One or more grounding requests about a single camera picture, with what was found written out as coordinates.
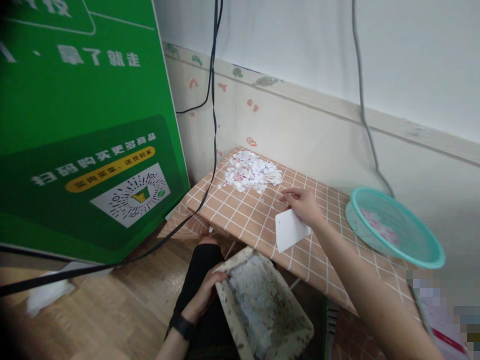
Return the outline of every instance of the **wristwatch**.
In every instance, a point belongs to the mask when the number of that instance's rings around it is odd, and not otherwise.
[[[172,319],[172,327],[175,328],[185,340],[190,341],[195,335],[195,325],[178,313]]]

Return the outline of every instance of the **green advertising board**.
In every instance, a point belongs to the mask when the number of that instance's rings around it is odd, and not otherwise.
[[[189,189],[151,0],[13,0],[1,20],[1,242],[124,259]]]

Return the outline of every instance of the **black cable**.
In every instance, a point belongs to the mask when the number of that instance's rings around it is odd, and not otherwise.
[[[214,22],[213,22],[213,46],[212,46],[212,57],[210,58],[210,74],[211,74],[211,82],[214,84],[214,63],[215,63],[215,52],[216,52],[216,47],[217,47],[217,35],[219,32],[219,26],[220,26],[220,18],[222,15],[222,10],[224,7],[224,0],[220,0],[220,16],[218,14],[218,4],[219,0],[215,0],[215,16],[214,16]],[[25,290],[30,290],[33,288],[37,288],[42,285],[47,285],[51,283],[56,283],[61,280],[67,280],[71,278],[76,278],[82,275],[87,275],[91,273],[96,273],[102,270],[107,270],[111,268],[116,268],[121,265],[127,265],[131,264],[133,262],[136,262],[138,260],[141,260],[143,258],[146,258],[148,255],[153,254],[155,251],[157,251],[159,248],[163,246],[170,238],[175,235],[175,233],[180,230],[180,228],[187,223],[193,216],[195,216],[202,206],[205,204],[205,201],[207,200],[207,196],[209,194],[210,187],[212,186],[212,182],[214,181],[215,174],[217,172],[217,117],[215,115],[215,91],[214,87],[211,89],[211,102],[213,105],[213,125],[214,125],[214,133],[215,135],[213,136],[213,154],[214,154],[214,163],[213,163],[213,175],[211,176],[210,183],[208,184],[208,188],[205,191],[205,194],[203,195],[203,198],[200,202],[200,205],[196,209],[196,211],[187,217],[185,220],[183,220],[175,229],[173,229],[167,236],[165,236],[164,239],[162,239],[157,245],[152,247],[150,250],[147,252],[143,253],[142,255],[139,255],[131,260],[124,260],[118,263],[114,264],[105,264],[105,265],[98,265],[98,266],[93,266],[93,267],[86,267],[86,268],[81,268],[81,269],[76,269],[76,270],[70,270],[70,271],[64,271],[64,272],[58,272],[52,275],[47,275],[47,276],[40,276],[36,277],[33,279],[28,279],[24,281],[19,281],[15,282],[12,284],[0,286],[0,298],[5,297],[11,294],[19,293]]]
[[[358,66],[358,87],[360,92],[360,117],[363,125],[365,125],[368,139],[370,140],[371,153],[373,154],[373,161],[375,162],[375,171],[388,188],[390,196],[395,199],[395,193],[389,182],[380,172],[379,159],[377,158],[377,151],[375,150],[374,139],[372,138],[372,132],[365,116],[365,104],[364,104],[364,75],[362,73],[362,55],[360,54],[359,34],[357,31],[357,12],[356,12],[356,0],[351,0],[351,27],[353,31],[353,42],[355,43],[356,52],[356,64]]]
[[[216,24],[216,26],[214,25],[213,27],[213,36],[214,36],[214,42],[217,41],[217,34],[215,33],[215,29],[216,31],[218,32],[219,30],[219,27],[220,27],[220,20],[222,20],[222,12],[223,12],[223,8],[224,8],[224,3],[223,3],[223,0],[220,4],[220,14],[218,15],[218,22]],[[216,51],[216,44],[212,44],[211,46],[211,53],[210,53],[210,68],[209,68],[209,73],[208,73],[208,87],[206,88],[206,98],[205,98],[205,101],[202,102],[200,105],[198,106],[194,106],[194,107],[191,107],[187,110],[183,110],[183,111],[175,111],[176,114],[185,114],[185,113],[188,113],[192,110],[195,110],[195,109],[198,109],[198,108],[201,108],[203,105],[205,105],[207,103],[207,101],[209,100],[209,94],[210,94],[210,85],[212,86],[212,94],[214,92],[213,90],[213,87],[215,86],[215,82],[212,80],[212,74],[213,74],[213,65],[214,65],[214,58],[215,58],[215,51]]]

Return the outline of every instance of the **hand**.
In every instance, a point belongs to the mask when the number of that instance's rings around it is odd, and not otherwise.
[[[294,187],[283,190],[281,194],[283,196],[279,200],[288,202],[287,210],[293,209],[309,227],[324,221],[313,192]]]
[[[217,292],[213,290],[214,285],[225,280],[228,276],[226,272],[214,273],[214,270],[222,264],[223,262],[217,264],[206,273],[197,293],[181,312],[185,320],[195,324],[212,304],[215,296],[217,296]]]

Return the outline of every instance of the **teal basket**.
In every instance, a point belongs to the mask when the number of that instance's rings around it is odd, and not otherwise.
[[[445,253],[435,235],[413,212],[383,192],[358,187],[345,208],[348,224],[367,245],[425,269],[439,269]]]

